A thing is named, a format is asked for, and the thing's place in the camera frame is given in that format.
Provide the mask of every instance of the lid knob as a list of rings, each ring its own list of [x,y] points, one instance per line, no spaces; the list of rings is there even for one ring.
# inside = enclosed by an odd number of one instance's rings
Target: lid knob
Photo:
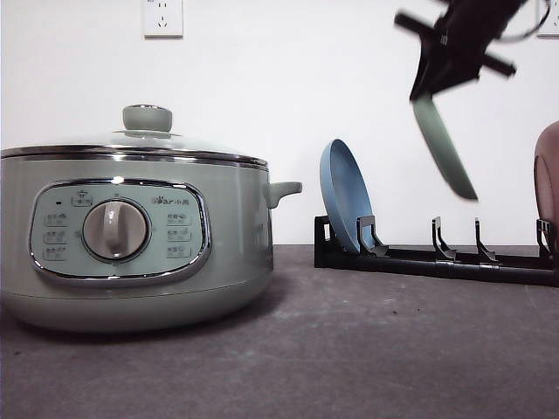
[[[155,105],[131,105],[122,109],[122,120],[128,130],[168,133],[173,125],[173,113]]]

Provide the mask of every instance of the button icon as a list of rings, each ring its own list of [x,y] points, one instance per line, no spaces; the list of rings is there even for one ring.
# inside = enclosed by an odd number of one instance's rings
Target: button icon
[[[191,239],[192,233],[188,227],[167,230],[168,242],[189,242]]]
[[[50,260],[55,262],[62,262],[66,260],[66,247],[65,246],[57,246],[57,247],[47,247],[43,251],[43,259]]]
[[[93,197],[86,190],[81,190],[72,197],[73,207],[90,207],[93,204]]]
[[[66,244],[66,232],[64,230],[47,230],[43,233],[45,244]]]
[[[68,225],[68,216],[64,212],[51,213],[45,216],[46,227],[66,227]]]
[[[192,254],[190,246],[179,244],[167,246],[167,259],[188,258]]]
[[[183,212],[167,215],[167,225],[191,225],[192,217]]]

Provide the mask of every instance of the plate rack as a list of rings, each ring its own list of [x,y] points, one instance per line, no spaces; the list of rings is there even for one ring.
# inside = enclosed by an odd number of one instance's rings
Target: plate rack
[[[383,244],[376,235],[374,216],[359,217],[356,223],[360,245],[358,255],[345,251],[338,243],[327,216],[314,218],[314,267],[559,286],[557,258],[554,258],[556,229],[547,221],[536,221],[538,256],[501,255],[490,251],[480,240],[480,221],[477,218],[475,253],[456,251],[446,244],[442,237],[439,216],[431,222],[432,250],[407,249],[402,246],[395,248]],[[367,228],[370,228],[370,233],[375,239],[374,247],[369,247],[362,239]]]

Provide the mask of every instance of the wall outlet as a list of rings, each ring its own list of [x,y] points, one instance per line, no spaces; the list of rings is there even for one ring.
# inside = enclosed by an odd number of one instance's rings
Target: wall outlet
[[[542,18],[545,10],[547,8],[538,7],[539,19]],[[538,38],[559,38],[559,0],[551,0],[551,12],[538,31]]]
[[[183,0],[142,1],[144,37],[183,37]]]

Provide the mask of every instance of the stainless steel rim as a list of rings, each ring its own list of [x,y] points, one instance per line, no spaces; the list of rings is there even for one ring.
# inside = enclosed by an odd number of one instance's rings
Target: stainless steel rim
[[[168,157],[168,158],[189,158],[214,161],[232,161],[253,166],[267,168],[267,162],[256,157],[247,155],[235,155],[228,153],[217,153],[211,151],[191,151],[175,150],[170,148],[135,148],[129,146],[41,146],[9,148],[2,150],[2,158],[29,157],[35,156],[33,160],[54,160],[61,155],[83,155],[83,160],[96,160],[98,155],[118,155],[118,156],[140,156],[142,160],[149,160],[149,157]]]
[[[235,168],[253,168],[267,172],[268,167],[265,161],[264,165],[244,162],[240,160],[219,160],[215,158],[201,157],[198,153],[197,157],[176,156],[176,155],[129,155],[126,153],[110,153],[110,154],[40,154],[40,155],[13,155],[12,157],[3,155],[2,158],[21,161],[56,161],[56,160],[111,160],[111,161],[160,161],[170,163],[195,163],[195,164],[212,164],[217,166],[231,166]]]

